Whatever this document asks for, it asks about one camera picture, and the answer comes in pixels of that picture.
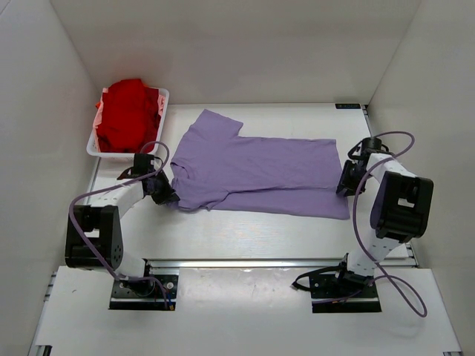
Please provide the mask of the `purple t-shirt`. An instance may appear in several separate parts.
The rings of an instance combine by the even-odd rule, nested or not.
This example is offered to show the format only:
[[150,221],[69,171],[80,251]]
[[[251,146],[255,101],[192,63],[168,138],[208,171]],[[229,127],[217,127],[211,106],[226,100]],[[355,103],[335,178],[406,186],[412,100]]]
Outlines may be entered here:
[[209,110],[189,126],[170,163],[178,210],[349,219],[347,199],[336,193],[335,139],[240,136],[242,127]]

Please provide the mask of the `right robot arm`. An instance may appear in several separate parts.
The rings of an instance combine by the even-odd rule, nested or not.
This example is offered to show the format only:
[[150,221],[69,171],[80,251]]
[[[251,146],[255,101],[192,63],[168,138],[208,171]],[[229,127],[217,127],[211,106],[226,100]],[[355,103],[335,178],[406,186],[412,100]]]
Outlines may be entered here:
[[432,180],[413,174],[388,154],[372,153],[345,162],[336,193],[357,197],[364,191],[365,174],[375,178],[379,189],[370,213],[370,232],[357,238],[359,249],[345,255],[332,279],[333,290],[342,297],[367,284],[392,250],[420,238],[428,225]]

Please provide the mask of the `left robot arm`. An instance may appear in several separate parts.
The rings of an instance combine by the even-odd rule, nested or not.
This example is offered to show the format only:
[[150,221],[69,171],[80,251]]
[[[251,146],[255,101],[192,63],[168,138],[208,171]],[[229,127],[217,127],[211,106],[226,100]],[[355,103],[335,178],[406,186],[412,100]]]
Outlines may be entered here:
[[148,262],[127,252],[121,219],[146,197],[157,205],[179,200],[164,171],[125,179],[118,185],[83,194],[68,212],[65,262],[70,268],[105,269],[116,280],[129,280],[139,295],[151,293],[155,276]]

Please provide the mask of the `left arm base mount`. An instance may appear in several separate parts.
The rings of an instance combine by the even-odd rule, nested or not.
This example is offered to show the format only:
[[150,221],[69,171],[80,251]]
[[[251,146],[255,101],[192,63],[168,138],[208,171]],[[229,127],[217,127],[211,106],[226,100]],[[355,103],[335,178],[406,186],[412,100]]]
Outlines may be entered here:
[[172,312],[176,309],[179,268],[151,265],[145,271],[161,282],[165,292],[162,292],[155,280],[114,281],[109,301],[110,310]]

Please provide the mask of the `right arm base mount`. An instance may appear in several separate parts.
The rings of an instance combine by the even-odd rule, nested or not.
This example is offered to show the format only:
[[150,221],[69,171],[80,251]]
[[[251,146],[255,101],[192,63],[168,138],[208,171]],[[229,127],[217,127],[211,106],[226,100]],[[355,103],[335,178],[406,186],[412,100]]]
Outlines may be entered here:
[[341,262],[308,271],[295,278],[292,288],[310,293],[314,314],[361,314],[382,311],[377,288],[366,277],[355,277]]

